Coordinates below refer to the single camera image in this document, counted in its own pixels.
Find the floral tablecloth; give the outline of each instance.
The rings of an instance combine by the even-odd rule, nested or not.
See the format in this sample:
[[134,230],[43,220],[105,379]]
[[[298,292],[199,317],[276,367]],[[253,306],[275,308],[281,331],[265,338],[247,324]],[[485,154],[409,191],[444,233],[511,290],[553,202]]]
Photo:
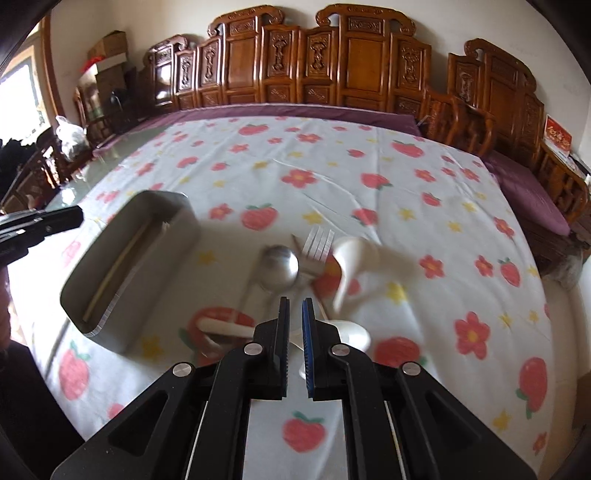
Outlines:
[[[93,238],[144,189],[188,195],[203,229],[122,356],[76,330],[59,292]],[[80,205],[80,229],[49,238],[9,273],[34,356],[83,437],[173,363],[203,363],[196,312],[227,315],[263,245],[292,245],[292,233],[305,239],[319,224],[379,247],[379,269],[353,282],[342,315],[369,331],[374,361],[419,362],[539,468],[554,396],[547,306],[517,220],[478,158],[338,121],[189,121],[124,159]],[[328,304],[339,276],[329,259],[315,285]],[[292,328],[304,294],[289,295]],[[253,288],[244,315],[263,320],[265,302]],[[306,398],[302,354],[291,347],[287,399],[253,403],[244,478],[345,478],[340,405]]]

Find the white wall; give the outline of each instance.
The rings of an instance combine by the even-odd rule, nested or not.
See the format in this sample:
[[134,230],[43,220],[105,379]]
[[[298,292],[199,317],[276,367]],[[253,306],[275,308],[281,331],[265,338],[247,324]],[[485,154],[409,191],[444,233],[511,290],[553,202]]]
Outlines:
[[79,121],[72,98],[86,53],[115,30],[110,6],[106,0],[62,0],[51,12],[51,55],[57,89],[71,122]]
[[[127,32],[131,60],[139,67],[146,49],[160,40],[177,33],[206,38],[207,25],[215,17],[258,3],[253,0],[63,0],[56,10],[88,6],[90,13],[85,14],[84,25],[75,26],[80,38],[70,48],[85,51],[93,43],[90,37],[95,40],[107,30],[117,28]],[[270,3],[285,12],[286,23],[310,28],[316,26],[316,11],[330,2]],[[526,0],[359,0],[359,3],[397,9],[415,21],[416,37],[433,46],[431,82],[438,89],[446,86],[447,54],[462,54],[466,40],[482,37],[515,55],[531,69],[538,80],[538,97],[572,134],[574,149],[579,149],[589,116],[591,86],[560,36]],[[65,17],[74,18],[74,13]],[[76,38],[71,32],[64,35]],[[64,89],[69,89],[62,96],[64,103],[71,103],[68,100],[75,85],[71,80],[76,77],[82,60],[64,61],[64,64],[76,64],[68,67],[70,74],[66,72],[67,78],[62,82]],[[583,159],[591,165],[591,142],[584,142],[584,147],[589,154]]]

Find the yellow star print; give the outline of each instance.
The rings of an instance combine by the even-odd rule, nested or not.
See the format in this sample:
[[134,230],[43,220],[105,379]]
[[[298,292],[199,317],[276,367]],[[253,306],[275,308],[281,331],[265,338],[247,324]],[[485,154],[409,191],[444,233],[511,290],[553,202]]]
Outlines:
[[208,250],[206,252],[201,252],[199,254],[199,260],[198,260],[198,264],[200,265],[209,265],[211,263],[214,263],[217,261],[217,258],[215,256],[215,254],[213,253],[213,250]]
[[142,357],[156,362],[163,353],[158,335],[142,338]]
[[416,220],[416,218],[414,216],[414,212],[411,209],[409,209],[409,208],[401,208],[398,211],[398,214],[400,215],[400,218],[402,220],[404,220],[405,222],[407,220]]
[[301,216],[309,225],[322,223],[322,215],[318,212],[310,212]]
[[509,317],[506,313],[503,315],[499,315],[499,319],[503,322],[503,328],[511,328],[511,323],[513,323],[513,319]]
[[464,208],[466,209],[467,212],[475,212],[476,211],[476,207],[474,206],[474,204],[472,202],[463,202],[462,205],[464,206]]
[[452,232],[462,233],[462,226],[458,222],[448,222],[447,226]]
[[400,283],[389,282],[386,286],[388,288],[386,296],[396,305],[400,305],[402,302],[408,301],[406,290]]
[[510,420],[511,415],[508,415],[505,409],[503,408],[501,414],[497,418],[493,419],[492,425],[494,428],[496,428],[497,432],[504,432],[509,427]]
[[535,268],[533,265],[530,265],[527,269],[527,273],[529,273],[532,277],[539,278],[540,274],[538,273],[538,269]]

